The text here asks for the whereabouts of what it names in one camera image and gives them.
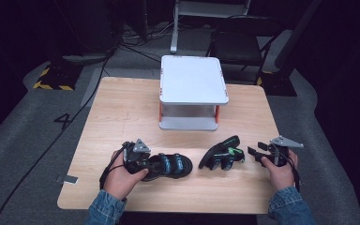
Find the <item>denim sleeve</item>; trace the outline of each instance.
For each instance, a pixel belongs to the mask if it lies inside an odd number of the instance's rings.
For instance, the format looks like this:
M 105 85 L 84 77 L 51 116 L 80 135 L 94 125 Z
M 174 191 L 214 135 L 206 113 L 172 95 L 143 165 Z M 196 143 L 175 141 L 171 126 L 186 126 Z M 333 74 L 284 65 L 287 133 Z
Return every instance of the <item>denim sleeve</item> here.
M 268 205 L 268 216 L 280 225 L 315 224 L 311 211 L 295 187 L 277 191 Z
M 115 224 L 124 212 L 127 201 L 115 199 L 101 190 L 89 207 L 89 217 L 84 224 Z

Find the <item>gray floor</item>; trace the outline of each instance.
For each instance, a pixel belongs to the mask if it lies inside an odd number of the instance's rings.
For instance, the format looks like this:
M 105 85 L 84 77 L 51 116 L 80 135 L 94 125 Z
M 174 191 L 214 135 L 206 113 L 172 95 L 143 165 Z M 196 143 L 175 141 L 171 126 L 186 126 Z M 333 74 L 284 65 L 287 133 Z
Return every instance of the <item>gray floor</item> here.
M 276 70 L 273 62 L 291 32 L 285 32 L 273 46 L 265 70 Z M 204 56 L 208 45 L 208 29 L 190 29 L 180 34 L 179 55 Z M 159 59 L 170 54 L 171 37 L 151 41 L 135 49 Z M 0 206 L 25 173 L 57 137 L 62 124 L 53 120 L 64 113 L 71 116 L 90 97 L 102 64 L 85 67 L 75 91 L 33 89 L 47 63 L 36 67 L 24 78 L 27 95 L 0 127 Z M 159 79 L 160 63 L 135 52 L 118 50 L 105 67 L 105 76 Z M 239 82 L 251 76 L 232 67 L 223 67 L 228 82 Z M 302 196 L 309 204 L 318 224 L 360 224 L 360 210 L 353 186 L 338 163 L 330 144 L 314 117 L 316 94 L 297 72 L 291 76 L 298 97 L 268 96 L 279 133 L 303 143 L 295 149 L 300 156 Z M 54 182 L 58 174 L 66 174 L 90 107 L 85 107 L 51 150 L 24 179 L 0 217 L 0 224 L 81 224 L 86 210 L 62 210 L 57 207 L 61 185 Z M 258 216 L 259 224 L 276 224 Z

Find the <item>black stand base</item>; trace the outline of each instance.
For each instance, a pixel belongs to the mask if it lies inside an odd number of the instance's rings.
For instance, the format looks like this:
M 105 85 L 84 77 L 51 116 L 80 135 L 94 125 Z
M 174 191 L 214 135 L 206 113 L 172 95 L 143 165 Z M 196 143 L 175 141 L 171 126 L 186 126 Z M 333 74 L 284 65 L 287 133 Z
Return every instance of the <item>black stand base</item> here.
M 75 90 L 83 66 L 66 65 L 57 67 L 52 64 L 46 66 L 42 74 L 40 74 L 34 88 L 43 88 L 51 90 Z
M 292 82 L 288 77 L 282 77 L 276 73 L 262 72 L 261 79 L 260 86 L 267 96 L 297 97 Z

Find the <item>wooden table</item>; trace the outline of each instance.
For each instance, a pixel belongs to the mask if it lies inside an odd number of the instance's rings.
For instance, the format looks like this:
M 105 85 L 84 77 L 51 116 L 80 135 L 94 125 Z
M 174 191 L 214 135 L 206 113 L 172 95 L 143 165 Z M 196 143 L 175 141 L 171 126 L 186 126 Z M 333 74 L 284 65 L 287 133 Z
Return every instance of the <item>wooden table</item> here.
M 114 150 L 138 138 L 158 153 L 180 153 L 194 165 L 190 175 L 140 182 L 127 196 L 127 211 L 265 214 L 274 194 L 268 171 L 247 153 L 248 146 L 268 143 L 278 130 L 264 91 L 259 86 L 227 84 L 230 101 L 220 109 L 216 131 L 173 131 L 158 126 L 159 81 L 104 78 L 84 126 L 58 199 L 63 209 L 87 209 L 99 192 L 98 179 Z M 238 135 L 245 163 L 229 171 L 198 169 L 206 151 Z

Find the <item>shoe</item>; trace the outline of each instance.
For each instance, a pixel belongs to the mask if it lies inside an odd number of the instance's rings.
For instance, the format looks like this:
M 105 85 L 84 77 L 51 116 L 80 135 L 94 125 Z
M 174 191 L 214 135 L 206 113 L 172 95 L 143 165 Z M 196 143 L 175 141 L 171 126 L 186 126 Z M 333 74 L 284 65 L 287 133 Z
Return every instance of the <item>shoe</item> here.
M 130 163 L 126 168 L 130 173 L 147 168 L 149 172 L 142 181 L 152 181 L 159 177 L 178 179 L 191 173 L 192 162 L 188 157 L 178 153 L 173 155 L 159 153 L 143 161 Z

